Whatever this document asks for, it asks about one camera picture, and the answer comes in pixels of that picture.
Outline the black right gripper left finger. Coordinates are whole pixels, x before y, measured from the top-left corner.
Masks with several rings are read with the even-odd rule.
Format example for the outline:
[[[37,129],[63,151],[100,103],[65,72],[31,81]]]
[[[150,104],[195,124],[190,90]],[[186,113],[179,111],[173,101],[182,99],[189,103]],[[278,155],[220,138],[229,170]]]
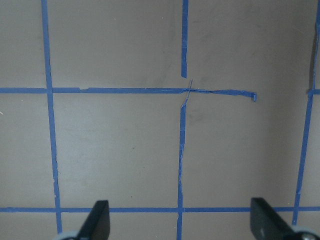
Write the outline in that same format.
[[[79,231],[66,231],[54,240],[108,240],[110,236],[110,209],[108,200],[95,202]]]

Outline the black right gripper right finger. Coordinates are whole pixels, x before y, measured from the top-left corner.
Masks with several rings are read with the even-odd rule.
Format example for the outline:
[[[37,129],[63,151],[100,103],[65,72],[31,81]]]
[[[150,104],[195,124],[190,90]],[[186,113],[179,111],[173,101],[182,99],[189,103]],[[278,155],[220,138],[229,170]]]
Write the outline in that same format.
[[[303,227],[288,225],[262,197],[250,200],[250,231],[256,240],[318,240],[320,236]]]

